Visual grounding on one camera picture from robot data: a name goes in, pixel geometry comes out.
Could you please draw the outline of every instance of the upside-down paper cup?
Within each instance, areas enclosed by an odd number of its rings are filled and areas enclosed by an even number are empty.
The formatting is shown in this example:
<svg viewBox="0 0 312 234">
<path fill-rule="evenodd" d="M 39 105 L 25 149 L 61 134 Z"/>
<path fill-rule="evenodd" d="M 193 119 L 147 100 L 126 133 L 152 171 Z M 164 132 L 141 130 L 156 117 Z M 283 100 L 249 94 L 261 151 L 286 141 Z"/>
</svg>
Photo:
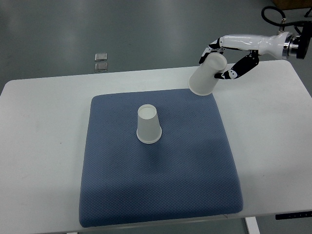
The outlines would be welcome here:
<svg viewBox="0 0 312 234">
<path fill-rule="evenodd" d="M 161 137 L 161 127 L 155 106 L 145 104 L 137 111 L 137 138 L 146 144 L 152 144 Z"/>
<path fill-rule="evenodd" d="M 219 53 L 209 54 L 189 78 L 190 90 L 200 96 L 210 94 L 218 82 L 215 74 L 224 70 L 227 64 L 228 62 L 223 55 Z"/>
</svg>

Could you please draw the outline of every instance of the floor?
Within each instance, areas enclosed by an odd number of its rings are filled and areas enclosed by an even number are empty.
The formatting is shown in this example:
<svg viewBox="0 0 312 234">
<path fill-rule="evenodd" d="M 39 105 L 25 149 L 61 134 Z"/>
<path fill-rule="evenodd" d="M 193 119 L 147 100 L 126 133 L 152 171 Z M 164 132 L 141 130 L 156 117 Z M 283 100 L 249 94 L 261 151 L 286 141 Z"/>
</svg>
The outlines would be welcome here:
<svg viewBox="0 0 312 234">
<path fill-rule="evenodd" d="M 108 54 L 108 71 L 197 66 L 205 47 L 227 34 L 273 36 L 261 18 L 270 0 L 0 0 L 0 93 L 13 79 L 92 74 L 96 53 Z M 307 9 L 285 11 L 288 22 Z M 280 16 L 268 13 L 271 19 Z M 235 63 L 246 52 L 225 52 Z M 260 60 L 272 60 L 263 55 Z M 312 94 L 312 46 L 304 60 L 290 58 Z M 312 233 L 312 218 L 257 217 L 262 234 Z M 93 234 L 247 233 L 243 219 L 113 230 Z"/>
</svg>

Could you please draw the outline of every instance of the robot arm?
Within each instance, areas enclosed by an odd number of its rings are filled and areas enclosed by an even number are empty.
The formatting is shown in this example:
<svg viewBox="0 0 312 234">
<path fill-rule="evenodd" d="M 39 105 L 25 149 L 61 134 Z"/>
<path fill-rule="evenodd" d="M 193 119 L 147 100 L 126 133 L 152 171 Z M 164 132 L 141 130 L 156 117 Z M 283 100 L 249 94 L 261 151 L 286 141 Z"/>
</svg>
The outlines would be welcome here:
<svg viewBox="0 0 312 234">
<path fill-rule="evenodd" d="M 236 79 L 259 64 L 259 55 L 270 54 L 276 59 L 286 59 L 289 55 L 289 45 L 292 34 L 283 32 L 280 35 L 266 37 L 258 35 L 227 35 L 209 44 L 200 58 L 203 63 L 210 53 L 223 53 L 225 49 L 250 51 L 238 61 L 229 71 L 216 74 L 219 79 Z"/>
<path fill-rule="evenodd" d="M 266 9 L 278 10 L 282 16 L 282 23 L 274 23 L 264 16 Z M 211 44 L 202 54 L 199 64 L 202 64 L 210 53 L 223 54 L 225 49 L 250 51 L 249 54 L 238 61 L 229 71 L 218 73 L 214 77 L 219 79 L 236 79 L 259 64 L 259 55 L 270 54 L 276 59 L 287 59 L 288 56 L 296 56 L 298 59 L 304 59 L 310 39 L 312 37 L 312 21 L 298 21 L 285 24 L 286 18 L 284 13 L 275 7 L 263 8 L 262 17 L 267 22 L 280 26 L 280 34 L 277 36 L 267 37 L 258 35 L 226 35 Z M 284 32 L 284 26 L 294 25 L 298 35 Z M 296 26 L 303 27 L 300 32 Z"/>
</svg>

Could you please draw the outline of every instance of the white table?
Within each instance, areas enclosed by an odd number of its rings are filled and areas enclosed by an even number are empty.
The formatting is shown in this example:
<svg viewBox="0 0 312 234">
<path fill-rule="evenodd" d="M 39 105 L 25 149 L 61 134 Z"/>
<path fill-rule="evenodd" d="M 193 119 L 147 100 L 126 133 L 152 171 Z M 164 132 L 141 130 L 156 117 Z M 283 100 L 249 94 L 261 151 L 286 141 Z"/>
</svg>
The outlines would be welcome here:
<svg viewBox="0 0 312 234">
<path fill-rule="evenodd" d="M 195 69 L 7 83 L 0 96 L 0 232 L 83 230 L 78 205 L 91 99 L 187 88 Z M 228 218 L 312 210 L 312 98 L 290 63 L 261 62 L 239 79 L 220 80 L 213 94 L 244 199 L 243 211 Z"/>
</svg>

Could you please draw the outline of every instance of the blue fabric pad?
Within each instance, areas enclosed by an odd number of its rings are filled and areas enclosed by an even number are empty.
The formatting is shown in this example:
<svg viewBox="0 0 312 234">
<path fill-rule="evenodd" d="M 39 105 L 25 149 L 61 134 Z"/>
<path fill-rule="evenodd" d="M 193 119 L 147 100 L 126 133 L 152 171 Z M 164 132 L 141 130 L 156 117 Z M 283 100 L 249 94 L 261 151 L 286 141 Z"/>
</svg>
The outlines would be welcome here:
<svg viewBox="0 0 312 234">
<path fill-rule="evenodd" d="M 162 137 L 136 135 L 137 110 L 156 107 Z M 83 227 L 221 215 L 243 208 L 213 95 L 189 89 L 94 97 L 81 179 Z"/>
</svg>

